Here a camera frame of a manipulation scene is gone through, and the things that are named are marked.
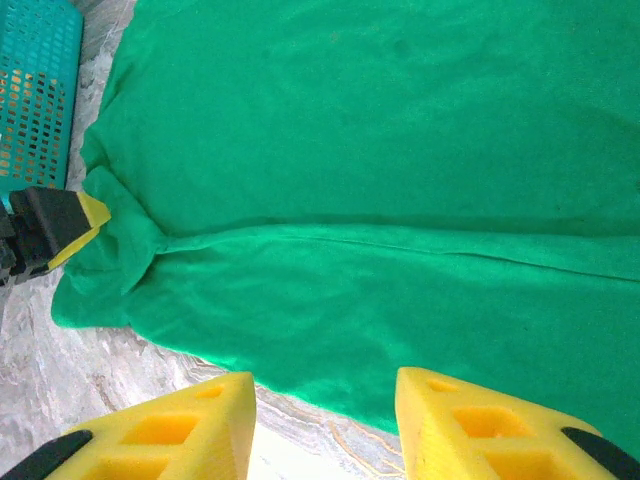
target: rectangular cutout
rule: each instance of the rectangular cutout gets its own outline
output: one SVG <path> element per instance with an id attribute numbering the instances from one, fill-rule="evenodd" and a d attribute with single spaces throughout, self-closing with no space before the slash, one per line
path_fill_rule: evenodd
<path id="1" fill-rule="evenodd" d="M 504 407 L 463 407 L 453 416 L 471 438 L 532 437 L 533 430 Z"/>
<path id="2" fill-rule="evenodd" d="M 442 380 L 438 380 L 436 378 L 430 378 L 427 380 L 427 385 L 434 392 L 457 392 L 458 387 L 455 385 L 450 385 L 447 382 L 443 382 Z"/>
<path id="3" fill-rule="evenodd" d="M 126 445 L 180 445 L 200 419 L 194 415 L 154 415 L 142 420 L 122 440 Z"/>
<path id="4" fill-rule="evenodd" d="M 501 480 L 578 480 L 551 452 L 485 452 Z"/>
<path id="5" fill-rule="evenodd" d="M 222 385 L 217 385 L 209 390 L 196 393 L 196 398 L 217 398 L 222 394 L 222 392 L 224 392 L 224 387 Z"/>
<path id="6" fill-rule="evenodd" d="M 168 464 L 168 458 L 105 458 L 82 480 L 157 480 Z"/>

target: gray marble pattern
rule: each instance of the gray marble pattern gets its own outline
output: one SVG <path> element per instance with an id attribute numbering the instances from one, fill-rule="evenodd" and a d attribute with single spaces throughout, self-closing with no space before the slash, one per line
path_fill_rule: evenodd
<path id="1" fill-rule="evenodd" d="M 85 16 L 67 184 L 78 190 L 83 132 L 97 117 L 135 0 L 73 3 Z M 58 328 L 50 310 L 62 275 L 0 292 L 0 474 L 77 423 L 224 373 L 129 329 Z M 404 478 L 397 437 L 259 386 L 257 397 L 250 479 Z"/>

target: plastic basket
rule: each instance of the plastic basket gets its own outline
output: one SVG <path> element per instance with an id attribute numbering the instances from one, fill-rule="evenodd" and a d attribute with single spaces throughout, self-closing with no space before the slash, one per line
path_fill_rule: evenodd
<path id="1" fill-rule="evenodd" d="M 66 0 L 0 0 L 0 195 L 64 188 L 82 23 Z"/>

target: green fabric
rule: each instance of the green fabric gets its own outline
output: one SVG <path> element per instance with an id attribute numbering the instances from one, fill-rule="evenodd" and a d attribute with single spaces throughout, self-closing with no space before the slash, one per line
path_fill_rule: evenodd
<path id="1" fill-rule="evenodd" d="M 640 455 L 640 2 L 138 0 L 62 326 L 395 430 L 423 366 Z"/>

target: green towel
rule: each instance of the green towel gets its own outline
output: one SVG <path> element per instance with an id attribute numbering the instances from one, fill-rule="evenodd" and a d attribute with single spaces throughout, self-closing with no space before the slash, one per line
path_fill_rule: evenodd
<path id="1" fill-rule="evenodd" d="M 640 455 L 640 2 L 139 0 L 67 327 L 395 430 L 422 366 Z"/>

